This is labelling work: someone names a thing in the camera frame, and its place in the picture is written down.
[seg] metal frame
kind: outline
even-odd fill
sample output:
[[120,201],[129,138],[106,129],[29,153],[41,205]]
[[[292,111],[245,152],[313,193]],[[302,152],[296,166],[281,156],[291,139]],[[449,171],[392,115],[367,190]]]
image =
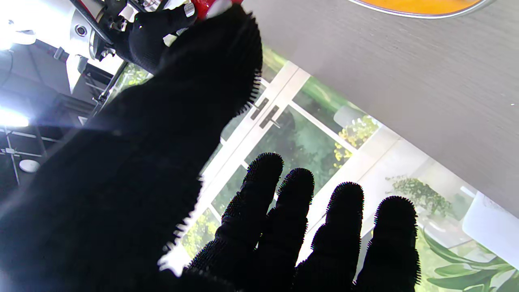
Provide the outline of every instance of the metal frame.
[[88,11],[88,9],[84,6],[81,0],[70,0],[72,5],[76,8],[76,10],[85,18],[88,24],[92,27],[95,33],[99,34],[99,36],[108,44],[113,45],[114,41],[108,35],[108,32],[104,31],[102,27],[99,26],[98,22],[92,16],[92,14]]

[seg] black fuzzy glove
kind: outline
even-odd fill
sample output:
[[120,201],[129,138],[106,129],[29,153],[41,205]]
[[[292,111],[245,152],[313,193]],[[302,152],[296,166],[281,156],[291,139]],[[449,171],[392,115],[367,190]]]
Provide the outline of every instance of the black fuzzy glove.
[[282,165],[279,155],[269,153],[249,166],[215,239],[185,270],[187,277],[202,273],[206,279],[227,281],[229,290],[257,292],[414,291],[420,271],[416,212],[410,201],[396,196],[385,199],[377,210],[364,268],[353,283],[364,195],[351,182],[335,189],[326,222],[313,239],[312,254],[295,267],[313,197],[313,176],[303,168],[292,170],[279,188],[276,207],[266,214]]
[[170,288],[162,248],[194,209],[223,128],[258,90],[262,56],[240,6],[184,32],[154,78],[123,91],[2,203],[0,290]]

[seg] leaf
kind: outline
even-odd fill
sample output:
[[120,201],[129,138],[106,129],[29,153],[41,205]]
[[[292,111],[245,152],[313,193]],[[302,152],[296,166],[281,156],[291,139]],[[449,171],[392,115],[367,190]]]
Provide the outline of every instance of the leaf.
[[451,264],[449,266],[437,268],[434,272],[443,277],[463,276],[471,275],[478,272],[478,270],[472,269],[466,263]]
[[497,273],[492,270],[482,270],[475,274],[449,278],[428,278],[427,281],[438,287],[463,290],[467,287],[484,284]]
[[452,251],[448,250],[441,244],[437,243],[435,240],[433,240],[430,236],[427,235],[427,233],[424,231],[424,239],[427,242],[427,244],[431,247],[431,250],[443,258],[444,260],[450,262],[450,263],[468,263],[468,264],[475,264],[478,262],[475,262],[473,260],[469,260],[466,258],[462,258],[458,256],[457,254],[453,253]]
[[485,285],[479,284],[476,286],[472,286],[468,289],[464,289],[463,292],[485,292]]
[[515,273],[508,279],[508,281],[504,282],[501,287],[499,287],[496,292],[517,292],[517,288],[519,287],[519,271],[515,271]]

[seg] ceiling light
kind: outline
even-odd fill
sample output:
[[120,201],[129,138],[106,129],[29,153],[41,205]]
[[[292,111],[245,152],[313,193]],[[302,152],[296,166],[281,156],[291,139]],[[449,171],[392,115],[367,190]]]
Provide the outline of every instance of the ceiling light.
[[0,108],[0,125],[8,127],[26,127],[29,126],[29,119],[17,112]]

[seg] finger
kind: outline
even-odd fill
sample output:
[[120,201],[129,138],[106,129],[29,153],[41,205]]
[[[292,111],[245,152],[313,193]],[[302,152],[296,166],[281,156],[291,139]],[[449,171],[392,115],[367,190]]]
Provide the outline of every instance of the finger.
[[297,266],[294,291],[351,288],[359,258],[363,202],[362,188],[356,183],[342,183],[335,189],[326,221],[313,238],[313,252]]
[[420,263],[413,204],[398,196],[383,200],[375,224],[355,291],[414,291]]
[[308,208],[313,197],[313,175],[297,168],[285,178],[278,191],[276,207],[270,210],[258,248],[254,253],[250,290],[290,288],[295,263],[307,228]]
[[283,168],[281,156],[264,153],[253,161],[241,190],[222,216],[214,240],[207,243],[189,266],[209,270],[215,276],[241,287],[252,252],[266,220]]

